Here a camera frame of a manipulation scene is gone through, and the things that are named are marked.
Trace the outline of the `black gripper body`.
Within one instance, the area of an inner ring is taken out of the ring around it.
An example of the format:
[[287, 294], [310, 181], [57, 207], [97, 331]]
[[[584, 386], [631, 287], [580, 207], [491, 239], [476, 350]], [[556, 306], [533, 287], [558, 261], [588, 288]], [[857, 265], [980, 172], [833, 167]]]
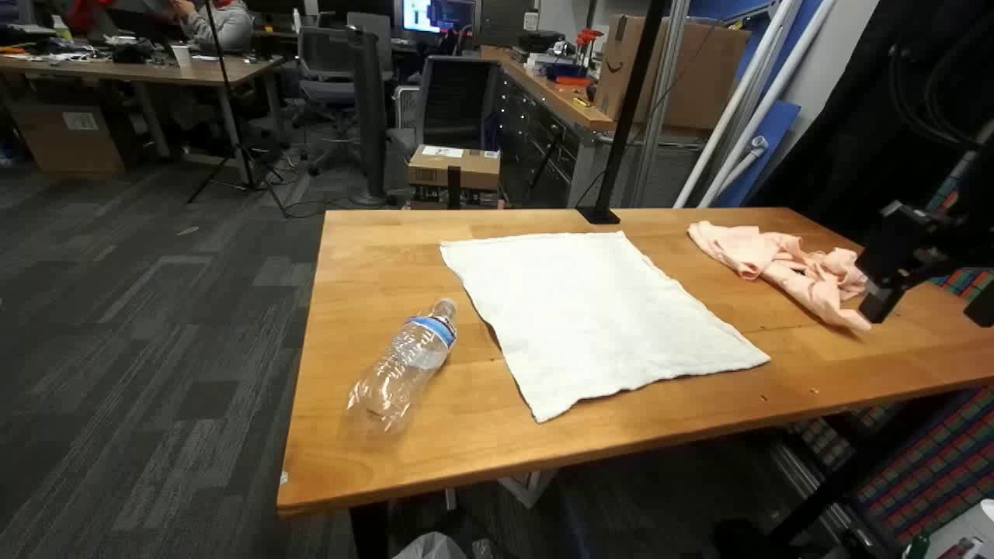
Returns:
[[944, 210], [889, 202], [857, 255], [857, 267], [867, 275], [860, 314], [871, 323], [881, 323], [912, 287], [948, 272], [953, 265], [953, 230], [956, 221]]

